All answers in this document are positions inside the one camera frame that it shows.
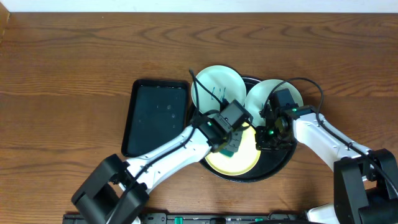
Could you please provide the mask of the yellow round plate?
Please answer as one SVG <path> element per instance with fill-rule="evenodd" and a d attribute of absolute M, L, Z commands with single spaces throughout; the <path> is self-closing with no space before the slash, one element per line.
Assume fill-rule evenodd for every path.
<path fill-rule="evenodd" d="M 256 149 L 256 140 L 254 128 L 249 126 L 243 131 L 238 151 L 232 156 L 226 156 L 221 152 L 210 153 L 205 157 L 205 161 L 220 174 L 236 176 L 250 171 L 258 162 L 261 152 Z"/>

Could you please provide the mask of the light blue plate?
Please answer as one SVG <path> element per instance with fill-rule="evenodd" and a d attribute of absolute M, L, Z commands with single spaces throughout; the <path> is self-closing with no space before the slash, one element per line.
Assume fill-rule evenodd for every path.
<path fill-rule="evenodd" d="M 210 111 L 220 111 L 220 104 L 217 100 L 228 103 L 233 100 L 244 105 L 246 99 L 246 86 L 243 78 L 238 72 L 223 65 L 213 65 L 200 71 L 196 78 L 214 96 L 206 92 L 203 87 L 197 84 L 199 98 L 199 112 L 201 114 Z"/>
<path fill-rule="evenodd" d="M 260 116 L 259 112 L 263 109 L 264 103 L 266 102 L 266 99 L 269 96 L 271 90 L 281 82 L 282 80 L 278 79 L 261 81 L 258 84 L 254 85 L 247 94 L 244 107 L 252 115 L 252 125 L 254 127 L 266 125 L 264 118 Z M 296 89 L 296 87 L 294 87 L 290 83 L 284 83 L 283 85 L 278 87 L 277 90 L 283 90 L 285 88 L 290 91 L 290 94 L 292 95 L 295 103 L 299 106 L 303 106 L 303 99 L 298 89 Z"/>

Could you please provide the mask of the green and yellow sponge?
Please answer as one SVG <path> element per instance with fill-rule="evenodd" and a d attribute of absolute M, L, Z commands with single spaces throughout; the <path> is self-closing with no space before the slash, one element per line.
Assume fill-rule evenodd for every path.
<path fill-rule="evenodd" d="M 233 157 L 233 155 L 234 155 L 234 152 L 233 152 L 233 151 L 229 151 L 229 150 L 227 150 L 227 149 L 221 149 L 221 150 L 219 151 L 219 153 L 222 154 L 222 155 L 224 155 L 224 156 L 226 156 L 226 157 Z"/>

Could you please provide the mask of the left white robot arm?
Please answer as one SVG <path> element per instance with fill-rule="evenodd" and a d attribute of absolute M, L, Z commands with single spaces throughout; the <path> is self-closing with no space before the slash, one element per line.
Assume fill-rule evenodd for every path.
<path fill-rule="evenodd" d="M 147 154 L 126 161 L 113 154 L 82 183 L 72 204 L 87 223 L 133 223 L 157 185 L 222 148 L 250 121 L 250 113 L 234 100 L 222 111 L 194 117 L 177 137 Z"/>

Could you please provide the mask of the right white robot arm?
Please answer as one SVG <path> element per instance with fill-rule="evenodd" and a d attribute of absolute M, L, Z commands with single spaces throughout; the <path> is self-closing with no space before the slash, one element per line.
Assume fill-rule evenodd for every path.
<path fill-rule="evenodd" d="M 271 92 L 259 111 L 262 151 L 309 147 L 333 171 L 333 203 L 306 212 L 311 223 L 397 223 L 397 162 L 333 127 L 313 106 L 299 106 L 288 89 Z"/>

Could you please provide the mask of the black round tray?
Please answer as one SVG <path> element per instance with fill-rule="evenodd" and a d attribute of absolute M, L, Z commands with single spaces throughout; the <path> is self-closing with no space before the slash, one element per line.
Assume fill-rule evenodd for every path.
<path fill-rule="evenodd" d="M 259 160 L 255 163 L 254 167 L 240 175 L 222 174 L 220 171 L 212 168 L 205 159 L 202 159 L 200 164 L 206 170 L 224 180 L 238 183 L 259 182 L 278 173 L 290 161 L 296 147 L 297 144 L 295 143 L 287 150 L 260 151 Z"/>

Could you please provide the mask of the black rectangular tray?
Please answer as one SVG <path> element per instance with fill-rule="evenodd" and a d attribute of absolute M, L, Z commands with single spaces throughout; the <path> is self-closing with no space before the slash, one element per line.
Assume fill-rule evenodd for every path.
<path fill-rule="evenodd" d="M 144 155 L 177 137 L 185 127 L 188 83 L 139 79 L 132 85 L 121 153 Z"/>

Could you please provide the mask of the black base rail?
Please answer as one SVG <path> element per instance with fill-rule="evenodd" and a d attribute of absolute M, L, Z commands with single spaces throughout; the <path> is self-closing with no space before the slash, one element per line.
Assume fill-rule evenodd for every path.
<path fill-rule="evenodd" d="M 269 215 L 204 215 L 144 213 L 132 224 L 247 224 L 309 223 L 303 215 L 271 213 Z"/>

